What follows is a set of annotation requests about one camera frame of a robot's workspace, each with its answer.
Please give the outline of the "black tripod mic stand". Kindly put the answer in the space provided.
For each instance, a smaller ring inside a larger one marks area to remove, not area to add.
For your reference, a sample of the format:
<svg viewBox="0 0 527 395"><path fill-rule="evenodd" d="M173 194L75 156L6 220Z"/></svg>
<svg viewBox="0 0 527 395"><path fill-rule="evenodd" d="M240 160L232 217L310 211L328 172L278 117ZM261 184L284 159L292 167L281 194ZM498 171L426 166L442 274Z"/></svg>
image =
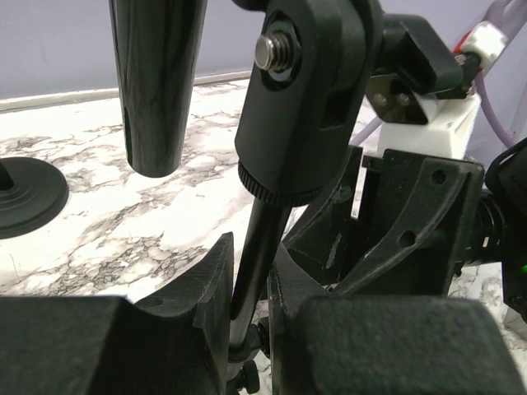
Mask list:
<svg viewBox="0 0 527 395"><path fill-rule="evenodd" d="M239 176L254 203L231 301L227 378L293 207L310 203L343 162L380 51L377 1L242 1L265 15L236 133Z"/></svg>

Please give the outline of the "black condenser microphone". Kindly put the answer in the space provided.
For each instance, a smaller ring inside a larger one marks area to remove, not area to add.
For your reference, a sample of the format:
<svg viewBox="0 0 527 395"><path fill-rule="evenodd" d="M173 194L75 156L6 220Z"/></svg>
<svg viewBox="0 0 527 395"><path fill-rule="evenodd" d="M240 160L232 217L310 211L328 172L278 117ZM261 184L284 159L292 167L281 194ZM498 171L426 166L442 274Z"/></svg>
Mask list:
<svg viewBox="0 0 527 395"><path fill-rule="evenodd" d="M127 160L149 178L172 174L184 145L207 4L111 0Z"/></svg>

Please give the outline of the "black round-base mic stand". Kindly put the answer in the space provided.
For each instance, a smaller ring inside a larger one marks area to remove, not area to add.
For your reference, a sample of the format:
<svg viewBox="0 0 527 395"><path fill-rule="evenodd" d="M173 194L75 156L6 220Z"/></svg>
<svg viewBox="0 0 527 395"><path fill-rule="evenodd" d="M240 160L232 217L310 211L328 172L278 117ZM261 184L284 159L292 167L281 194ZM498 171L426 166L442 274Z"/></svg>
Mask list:
<svg viewBox="0 0 527 395"><path fill-rule="evenodd" d="M69 196L63 173L31 157L1 160L1 238L37 230L64 209Z"/></svg>

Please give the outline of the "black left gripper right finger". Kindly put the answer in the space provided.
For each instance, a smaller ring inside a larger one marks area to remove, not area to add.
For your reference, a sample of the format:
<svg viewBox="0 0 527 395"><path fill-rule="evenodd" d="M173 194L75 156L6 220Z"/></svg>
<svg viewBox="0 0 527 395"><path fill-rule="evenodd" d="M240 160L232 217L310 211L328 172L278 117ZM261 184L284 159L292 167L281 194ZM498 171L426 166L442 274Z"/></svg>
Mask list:
<svg viewBox="0 0 527 395"><path fill-rule="evenodd" d="M284 247L268 278L276 394L522 394L498 326L475 300L337 297Z"/></svg>

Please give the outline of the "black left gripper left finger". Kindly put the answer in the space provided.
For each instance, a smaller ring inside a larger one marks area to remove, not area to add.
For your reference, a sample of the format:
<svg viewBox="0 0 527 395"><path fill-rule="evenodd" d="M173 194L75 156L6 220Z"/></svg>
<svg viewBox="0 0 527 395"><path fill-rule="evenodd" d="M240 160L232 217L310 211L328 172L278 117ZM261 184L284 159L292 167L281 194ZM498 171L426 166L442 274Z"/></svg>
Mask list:
<svg viewBox="0 0 527 395"><path fill-rule="evenodd" d="M4 394L223 394L232 234L151 295L2 297Z"/></svg>

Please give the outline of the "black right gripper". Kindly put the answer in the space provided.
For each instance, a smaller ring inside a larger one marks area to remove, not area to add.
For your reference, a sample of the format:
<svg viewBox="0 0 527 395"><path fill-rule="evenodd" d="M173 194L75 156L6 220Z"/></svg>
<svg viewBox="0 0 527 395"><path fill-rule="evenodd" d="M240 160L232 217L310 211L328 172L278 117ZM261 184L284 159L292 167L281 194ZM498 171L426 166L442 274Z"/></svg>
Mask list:
<svg viewBox="0 0 527 395"><path fill-rule="evenodd" d="M351 147L283 247L285 295L445 295L464 261L484 170Z"/></svg>

